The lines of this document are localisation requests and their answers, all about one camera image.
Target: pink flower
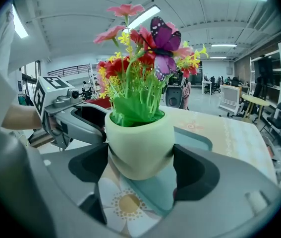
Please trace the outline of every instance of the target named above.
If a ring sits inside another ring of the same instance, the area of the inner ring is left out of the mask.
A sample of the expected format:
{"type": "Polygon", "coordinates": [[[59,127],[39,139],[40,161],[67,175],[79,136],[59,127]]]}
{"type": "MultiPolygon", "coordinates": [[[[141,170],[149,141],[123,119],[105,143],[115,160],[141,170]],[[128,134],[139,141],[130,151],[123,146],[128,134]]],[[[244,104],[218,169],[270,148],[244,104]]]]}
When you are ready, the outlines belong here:
{"type": "Polygon", "coordinates": [[[134,16],[137,15],[138,12],[144,11],[145,8],[140,4],[133,6],[132,4],[122,4],[118,7],[109,7],[107,11],[114,11],[115,16],[123,17],[123,16],[134,16]]]}
{"type": "Polygon", "coordinates": [[[171,22],[167,22],[166,25],[172,29],[172,33],[178,30],[171,22]]]}
{"type": "Polygon", "coordinates": [[[191,56],[192,51],[193,51],[192,47],[178,48],[176,51],[173,51],[173,55],[175,57],[185,58],[187,56],[191,56]]]}
{"type": "Polygon", "coordinates": [[[105,92],[105,84],[102,80],[102,76],[97,73],[96,78],[97,78],[97,81],[98,81],[98,83],[100,85],[100,88],[101,88],[100,93],[104,93],[105,92]]]}
{"type": "Polygon", "coordinates": [[[120,30],[125,29],[125,28],[126,28],[125,26],[120,26],[120,25],[114,26],[114,27],[110,28],[109,30],[107,30],[106,32],[98,34],[93,42],[101,43],[102,41],[110,40],[110,39],[114,38],[120,30]]]}

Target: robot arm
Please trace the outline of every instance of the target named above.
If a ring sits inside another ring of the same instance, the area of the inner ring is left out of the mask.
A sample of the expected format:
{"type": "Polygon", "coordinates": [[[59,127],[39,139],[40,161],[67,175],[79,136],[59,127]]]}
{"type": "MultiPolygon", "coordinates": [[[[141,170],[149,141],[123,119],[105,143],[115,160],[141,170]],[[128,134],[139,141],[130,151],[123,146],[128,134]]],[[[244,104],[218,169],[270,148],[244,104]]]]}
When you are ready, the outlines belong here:
{"type": "Polygon", "coordinates": [[[106,109],[84,103],[79,92],[59,77],[42,77],[37,82],[34,105],[44,130],[55,140],[52,144],[66,149],[73,139],[87,143],[102,143],[106,109]],[[49,118],[58,126],[52,129],[49,118]]]}

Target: railing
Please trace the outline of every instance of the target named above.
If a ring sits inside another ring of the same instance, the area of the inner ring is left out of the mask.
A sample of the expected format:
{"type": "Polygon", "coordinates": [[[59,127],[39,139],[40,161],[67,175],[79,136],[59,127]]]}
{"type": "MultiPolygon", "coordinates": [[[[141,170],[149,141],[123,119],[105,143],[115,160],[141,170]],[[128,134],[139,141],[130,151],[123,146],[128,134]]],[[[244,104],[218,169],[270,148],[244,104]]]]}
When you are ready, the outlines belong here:
{"type": "Polygon", "coordinates": [[[54,71],[50,71],[50,72],[48,72],[48,75],[57,76],[57,77],[65,77],[65,76],[69,76],[69,75],[73,75],[73,74],[88,72],[88,70],[90,70],[90,69],[91,69],[90,65],[85,64],[85,65],[73,66],[73,67],[68,67],[68,68],[64,68],[64,69],[57,69],[54,71]]]}

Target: table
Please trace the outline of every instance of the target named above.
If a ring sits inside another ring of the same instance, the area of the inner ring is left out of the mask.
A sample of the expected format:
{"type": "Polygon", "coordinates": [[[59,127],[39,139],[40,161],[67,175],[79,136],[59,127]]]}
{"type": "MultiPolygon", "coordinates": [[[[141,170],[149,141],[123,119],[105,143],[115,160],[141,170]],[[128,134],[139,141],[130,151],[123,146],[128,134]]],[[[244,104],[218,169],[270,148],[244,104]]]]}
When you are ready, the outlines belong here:
{"type": "Polygon", "coordinates": [[[269,107],[269,105],[270,105],[268,101],[265,101],[265,100],[263,100],[263,99],[254,97],[254,96],[252,96],[252,95],[243,94],[241,97],[242,97],[244,100],[250,102],[250,104],[248,105],[248,108],[247,108],[247,110],[246,110],[246,112],[245,112],[244,119],[246,119],[247,116],[248,116],[248,118],[250,117],[250,114],[251,114],[251,112],[252,112],[252,110],[253,110],[253,108],[254,108],[254,104],[257,104],[257,105],[260,106],[260,107],[259,107],[258,120],[260,120],[260,116],[261,116],[261,112],[262,112],[263,106],[264,106],[264,107],[269,107]]]}
{"type": "Polygon", "coordinates": [[[246,88],[247,89],[247,94],[249,94],[249,90],[250,90],[249,86],[246,86],[246,85],[238,85],[238,86],[241,87],[241,88],[246,88]]]}
{"type": "MultiPolygon", "coordinates": [[[[270,154],[255,125],[166,106],[160,109],[170,113],[175,127],[207,137],[213,152],[243,160],[277,183],[270,154]]],[[[109,228],[127,237],[139,237],[162,216],[125,179],[109,161],[99,181],[103,210],[109,228]]]]}
{"type": "Polygon", "coordinates": [[[210,82],[210,81],[202,81],[202,94],[204,94],[204,87],[206,84],[210,85],[210,95],[211,95],[212,82],[210,82]]]}

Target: person's hand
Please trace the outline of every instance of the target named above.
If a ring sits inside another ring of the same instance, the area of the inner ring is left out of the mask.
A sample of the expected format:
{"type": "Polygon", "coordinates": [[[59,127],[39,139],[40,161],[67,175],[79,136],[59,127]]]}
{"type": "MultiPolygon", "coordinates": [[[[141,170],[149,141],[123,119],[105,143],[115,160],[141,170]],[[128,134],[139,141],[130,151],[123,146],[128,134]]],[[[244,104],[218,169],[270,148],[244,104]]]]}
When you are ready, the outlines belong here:
{"type": "Polygon", "coordinates": [[[50,123],[51,130],[55,129],[58,126],[55,117],[49,117],[49,123],[50,123]]]}

